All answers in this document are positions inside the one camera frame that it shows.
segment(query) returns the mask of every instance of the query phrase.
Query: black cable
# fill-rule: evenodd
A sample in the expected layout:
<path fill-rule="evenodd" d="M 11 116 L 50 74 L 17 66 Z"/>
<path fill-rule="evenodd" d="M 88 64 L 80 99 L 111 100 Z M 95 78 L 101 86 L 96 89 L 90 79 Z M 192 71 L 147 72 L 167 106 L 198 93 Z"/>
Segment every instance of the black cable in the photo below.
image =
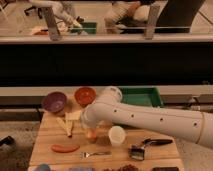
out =
<path fill-rule="evenodd" d="M 198 12 L 205 20 L 207 20 L 212 26 L 213 26 L 213 22 L 211 20 L 208 19 L 208 17 L 206 17 L 202 12 Z"/>
<path fill-rule="evenodd" d="M 7 0 L 5 0 L 5 4 L 4 4 L 4 6 L 2 6 L 2 8 L 5 9 L 9 3 L 10 2 L 7 2 Z"/>

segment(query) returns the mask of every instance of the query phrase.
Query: fork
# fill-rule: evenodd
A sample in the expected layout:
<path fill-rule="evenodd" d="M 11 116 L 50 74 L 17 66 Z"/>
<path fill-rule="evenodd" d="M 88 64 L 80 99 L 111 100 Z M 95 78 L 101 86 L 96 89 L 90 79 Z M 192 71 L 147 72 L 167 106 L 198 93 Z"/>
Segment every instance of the fork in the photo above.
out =
<path fill-rule="evenodd" d="M 88 152 L 82 152 L 81 157 L 82 158 L 87 158 L 93 155 L 110 155 L 111 151 L 104 151 L 104 152 L 95 152 L 95 153 L 88 153 Z"/>

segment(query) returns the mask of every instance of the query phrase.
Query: mirror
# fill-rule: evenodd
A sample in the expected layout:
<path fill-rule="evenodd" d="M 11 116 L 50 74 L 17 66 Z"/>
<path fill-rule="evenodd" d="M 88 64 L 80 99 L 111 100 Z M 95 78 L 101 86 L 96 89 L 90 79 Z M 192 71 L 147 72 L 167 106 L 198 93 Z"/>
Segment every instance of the mirror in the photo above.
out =
<path fill-rule="evenodd" d="M 6 37 L 48 37 L 50 28 L 40 8 L 44 6 L 52 7 L 62 37 L 141 36 L 152 18 L 151 5 L 160 7 L 154 23 L 155 35 L 193 37 L 213 33 L 212 0 L 0 0 L 0 40 Z"/>

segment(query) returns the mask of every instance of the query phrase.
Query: orange bowl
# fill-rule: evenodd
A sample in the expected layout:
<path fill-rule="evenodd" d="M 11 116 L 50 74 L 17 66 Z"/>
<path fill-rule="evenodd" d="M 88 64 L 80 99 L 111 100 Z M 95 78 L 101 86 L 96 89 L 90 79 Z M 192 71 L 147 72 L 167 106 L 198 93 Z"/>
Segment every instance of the orange bowl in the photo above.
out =
<path fill-rule="evenodd" d="M 91 104 L 96 97 L 96 92 L 90 87 L 81 87 L 75 92 L 75 100 L 82 107 L 86 107 L 88 104 Z"/>

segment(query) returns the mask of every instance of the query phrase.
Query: metal utensil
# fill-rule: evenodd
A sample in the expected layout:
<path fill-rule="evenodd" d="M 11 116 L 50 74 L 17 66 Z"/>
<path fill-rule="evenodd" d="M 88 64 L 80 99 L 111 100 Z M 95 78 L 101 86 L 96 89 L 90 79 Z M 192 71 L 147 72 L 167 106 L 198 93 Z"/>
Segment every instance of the metal utensil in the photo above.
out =
<path fill-rule="evenodd" d="M 94 155 L 110 155 L 110 154 L 111 154 L 110 151 L 95 152 L 95 153 L 82 152 L 82 153 L 81 153 L 81 157 L 82 157 L 82 158 L 87 158 L 87 157 L 94 156 Z"/>
<path fill-rule="evenodd" d="M 165 145 L 165 144 L 170 144 L 173 141 L 171 139 L 146 139 L 142 142 L 142 145 L 136 146 L 132 145 L 132 147 L 129 150 L 129 156 L 133 159 L 136 160 L 144 160 L 145 156 L 145 148 L 149 145 L 155 145 L 155 146 L 160 146 L 160 145 Z"/>

